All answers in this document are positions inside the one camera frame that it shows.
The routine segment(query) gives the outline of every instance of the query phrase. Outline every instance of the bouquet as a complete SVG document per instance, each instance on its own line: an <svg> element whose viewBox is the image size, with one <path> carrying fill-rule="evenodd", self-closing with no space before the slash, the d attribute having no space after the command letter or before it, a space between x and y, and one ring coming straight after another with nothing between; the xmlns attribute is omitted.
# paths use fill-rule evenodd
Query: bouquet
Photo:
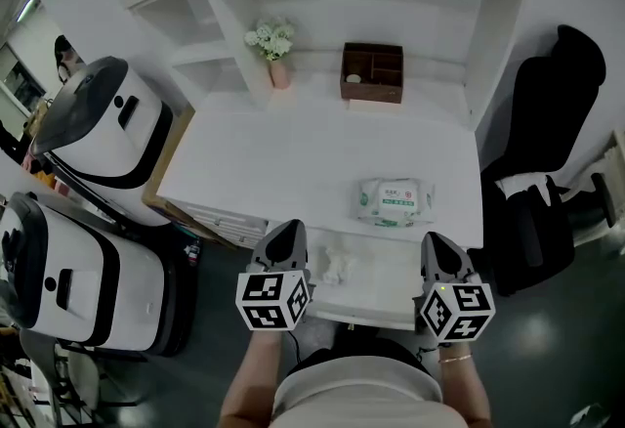
<svg viewBox="0 0 625 428"><path fill-rule="evenodd" d="M244 39L246 44L256 47L262 56L273 62L291 50L293 43L289 39L294 33L295 28L286 19L274 18L259 20L256 30L247 32Z"/></svg>

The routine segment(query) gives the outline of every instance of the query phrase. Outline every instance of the white desk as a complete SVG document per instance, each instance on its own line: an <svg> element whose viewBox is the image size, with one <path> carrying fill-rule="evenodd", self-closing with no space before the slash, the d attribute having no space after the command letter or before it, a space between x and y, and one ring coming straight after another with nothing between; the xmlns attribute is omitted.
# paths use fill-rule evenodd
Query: white desk
<svg viewBox="0 0 625 428"><path fill-rule="evenodd" d="M414 328L424 234L436 231L463 247L482 246L474 133L443 122L349 111L340 99L297 102L267 111L216 111L205 104L158 194L174 203L264 218L270 229L299 218L307 227L318 284L309 315ZM355 220L357 181L378 176L433 182L437 221L395 230ZM320 283L328 244L343 245L360 260L347 285Z"/></svg>

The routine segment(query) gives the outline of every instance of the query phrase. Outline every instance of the white cube with black pattern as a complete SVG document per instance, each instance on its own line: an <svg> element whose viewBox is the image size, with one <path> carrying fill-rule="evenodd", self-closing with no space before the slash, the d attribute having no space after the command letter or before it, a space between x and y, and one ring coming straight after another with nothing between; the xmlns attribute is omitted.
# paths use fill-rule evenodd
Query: white cube with black pattern
<svg viewBox="0 0 625 428"><path fill-rule="evenodd" d="M421 316L438 343L475 341L494 315L487 283L437 282L421 308Z"/></svg>
<svg viewBox="0 0 625 428"><path fill-rule="evenodd" d="M301 270L238 276L236 307L250 330L293 330L310 302Z"/></svg>

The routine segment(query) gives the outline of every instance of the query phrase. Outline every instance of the pink vase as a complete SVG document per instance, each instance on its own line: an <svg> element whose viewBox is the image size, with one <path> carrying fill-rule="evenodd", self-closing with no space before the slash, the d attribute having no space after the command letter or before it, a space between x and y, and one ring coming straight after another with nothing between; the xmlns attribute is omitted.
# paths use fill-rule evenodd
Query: pink vase
<svg viewBox="0 0 625 428"><path fill-rule="evenodd" d="M282 60L273 60L270 62L270 74L275 89L286 89L291 85L289 73Z"/></svg>

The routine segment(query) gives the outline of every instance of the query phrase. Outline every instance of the dark green floor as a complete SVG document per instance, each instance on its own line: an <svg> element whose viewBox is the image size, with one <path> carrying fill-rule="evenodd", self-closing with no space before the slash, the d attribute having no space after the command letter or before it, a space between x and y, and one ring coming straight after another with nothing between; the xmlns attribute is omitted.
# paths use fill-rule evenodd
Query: dark green floor
<svg viewBox="0 0 625 428"><path fill-rule="evenodd" d="M249 255L204 249L196 317L181 354L109 365L128 397L142 399L139 407L116 411L119 426L215 426L249 339L233 297ZM558 276L500 299L494 321L474 346L495 426L563 428L587 404L611 407L623 399L624 311L625 259L598 242L580 247ZM331 343L333 328L318 320L300 325L302 356ZM413 350L419 343L408 333L386 335ZM295 363L292 343L284 350L286 371Z"/></svg>

